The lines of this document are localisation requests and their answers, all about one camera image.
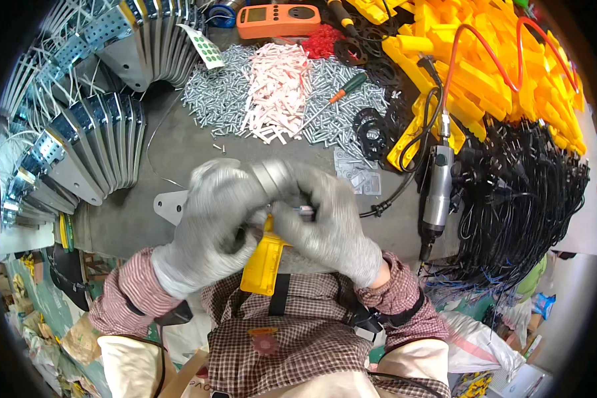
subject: screwdriver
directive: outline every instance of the screwdriver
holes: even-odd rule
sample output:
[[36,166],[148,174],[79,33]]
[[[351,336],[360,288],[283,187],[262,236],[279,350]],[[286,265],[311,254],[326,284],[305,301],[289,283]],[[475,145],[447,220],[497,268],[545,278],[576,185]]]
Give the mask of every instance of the screwdriver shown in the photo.
[[336,20],[341,23],[341,26],[351,37],[358,37],[358,30],[354,26],[354,21],[351,20],[350,13],[345,10],[341,0],[327,0],[327,7],[329,7]]
[[307,122],[303,123],[303,125],[300,127],[300,129],[297,130],[297,132],[303,130],[306,125],[310,124],[312,122],[312,120],[314,120],[314,118],[316,118],[318,115],[320,115],[321,112],[324,111],[328,106],[330,106],[331,104],[333,104],[336,101],[340,100],[341,98],[343,98],[344,96],[346,96],[348,93],[356,90],[363,83],[365,83],[366,80],[367,80],[367,74],[364,73],[364,72],[358,73],[358,75],[355,75],[354,77],[352,77],[351,79],[349,79],[347,81],[347,83],[345,83],[341,87],[341,89],[338,90],[338,92],[336,94],[334,94],[334,97],[330,98],[329,102],[327,102],[324,107],[322,107],[318,112],[316,112],[314,114],[314,116],[310,117]]

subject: pink sleeve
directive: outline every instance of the pink sleeve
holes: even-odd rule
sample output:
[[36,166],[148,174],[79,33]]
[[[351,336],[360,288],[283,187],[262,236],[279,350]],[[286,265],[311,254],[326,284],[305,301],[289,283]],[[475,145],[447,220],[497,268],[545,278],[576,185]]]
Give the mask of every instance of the pink sleeve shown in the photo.
[[[167,313],[181,302],[168,295],[157,282],[150,262],[152,248],[135,253],[122,267],[115,269],[103,284],[103,294],[91,305],[88,318],[103,335],[130,334],[144,337],[153,319]],[[128,308],[130,301],[144,315]]]
[[[378,289],[357,289],[361,303],[369,308],[376,308],[383,314],[394,315],[414,307],[420,298],[418,280],[411,274],[409,267],[401,263],[395,254],[384,251],[382,258],[391,270],[391,279]],[[425,297],[420,310],[402,326],[383,325],[387,333],[385,352],[420,339],[445,340],[449,333],[440,319],[429,298]]]

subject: checkered shirt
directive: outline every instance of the checkered shirt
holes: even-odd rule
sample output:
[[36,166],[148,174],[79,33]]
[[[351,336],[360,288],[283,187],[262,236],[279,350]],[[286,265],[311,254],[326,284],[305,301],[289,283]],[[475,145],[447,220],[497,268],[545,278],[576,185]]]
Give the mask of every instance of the checkered shirt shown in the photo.
[[[90,313],[93,325],[103,334],[145,336],[146,326],[154,317],[166,313],[166,307],[178,304],[178,300],[160,289],[150,253],[150,249],[138,252],[105,282],[104,293]],[[383,258],[390,265],[391,280],[381,288],[359,289],[356,294],[366,306],[383,314],[398,314],[413,307],[418,299],[418,284],[394,254],[385,252]],[[347,304],[355,291],[347,277],[292,275],[284,316],[268,316],[271,298],[241,291],[240,279],[241,274],[235,274],[202,291],[202,303],[213,321],[207,363],[213,390],[227,392],[233,398],[249,398],[323,374],[365,371],[371,343],[356,336],[348,326],[351,312]],[[128,310],[124,295],[146,316]],[[257,328],[273,328],[274,352],[263,355],[253,349],[253,336],[248,331]],[[386,352],[417,339],[447,337],[444,323],[427,298],[410,322],[401,327],[385,325],[385,329]],[[406,381],[376,377],[371,380],[377,388],[404,397],[435,396]],[[450,395],[440,381],[413,380],[443,397]]]

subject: plaid apron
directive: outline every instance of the plaid apron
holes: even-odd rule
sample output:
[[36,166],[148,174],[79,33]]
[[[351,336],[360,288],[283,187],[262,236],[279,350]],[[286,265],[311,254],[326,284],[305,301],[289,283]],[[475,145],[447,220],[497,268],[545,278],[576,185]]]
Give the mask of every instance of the plaid apron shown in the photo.
[[[241,274],[202,291],[213,321],[208,335],[212,390],[250,398],[270,390],[341,372],[365,372],[372,343],[348,325],[352,282],[338,274],[292,275],[284,316],[268,316],[271,298],[239,289]],[[449,397],[448,387],[418,381]],[[405,381],[371,378],[374,386],[407,397],[433,397]]]

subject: black cable bundle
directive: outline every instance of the black cable bundle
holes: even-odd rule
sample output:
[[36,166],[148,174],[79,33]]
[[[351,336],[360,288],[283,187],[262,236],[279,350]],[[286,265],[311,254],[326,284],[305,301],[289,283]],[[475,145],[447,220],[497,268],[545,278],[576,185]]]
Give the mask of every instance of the black cable bundle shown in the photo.
[[436,304],[511,291],[561,241],[584,205],[588,161],[555,146],[548,126],[486,120],[487,140],[463,147],[454,177],[460,251],[427,276]]

